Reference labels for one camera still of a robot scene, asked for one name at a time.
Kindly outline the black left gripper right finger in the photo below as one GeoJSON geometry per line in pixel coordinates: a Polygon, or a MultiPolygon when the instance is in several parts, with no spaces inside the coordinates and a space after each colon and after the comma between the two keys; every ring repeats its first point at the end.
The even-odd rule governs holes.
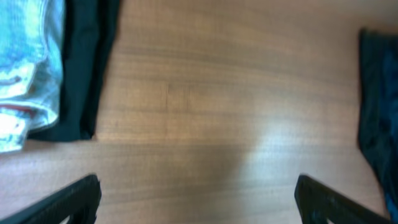
{"type": "Polygon", "coordinates": [[[298,177],[294,197],[303,224],[391,223],[305,174],[298,177]]]}

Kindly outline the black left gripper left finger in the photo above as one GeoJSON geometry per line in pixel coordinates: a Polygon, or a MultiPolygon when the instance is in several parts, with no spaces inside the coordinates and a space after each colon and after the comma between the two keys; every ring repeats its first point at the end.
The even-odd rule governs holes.
{"type": "Polygon", "coordinates": [[[97,175],[90,174],[1,220],[1,224],[47,224],[64,220],[73,224],[94,224],[100,200],[100,182],[97,175]]]}

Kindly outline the navy blue shorts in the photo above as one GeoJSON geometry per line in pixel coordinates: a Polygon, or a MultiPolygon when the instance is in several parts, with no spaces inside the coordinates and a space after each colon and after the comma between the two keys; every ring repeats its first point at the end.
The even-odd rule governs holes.
{"type": "Polygon", "coordinates": [[[359,148],[382,187],[397,221],[397,36],[359,33],[361,109],[359,148]]]}

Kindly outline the folded black garment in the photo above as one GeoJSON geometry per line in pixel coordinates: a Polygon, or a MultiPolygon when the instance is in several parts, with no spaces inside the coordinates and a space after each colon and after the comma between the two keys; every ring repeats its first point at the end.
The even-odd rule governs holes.
{"type": "Polygon", "coordinates": [[[93,137],[119,8],[119,0],[66,2],[60,117],[52,127],[29,134],[29,139],[70,142],[93,137]]]}

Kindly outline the folded light blue jeans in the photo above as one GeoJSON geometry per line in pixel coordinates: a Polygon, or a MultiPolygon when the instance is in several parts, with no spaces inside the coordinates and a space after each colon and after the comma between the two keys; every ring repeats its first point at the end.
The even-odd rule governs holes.
{"type": "Polygon", "coordinates": [[[60,0],[1,1],[1,152],[58,121],[65,13],[60,0]]]}

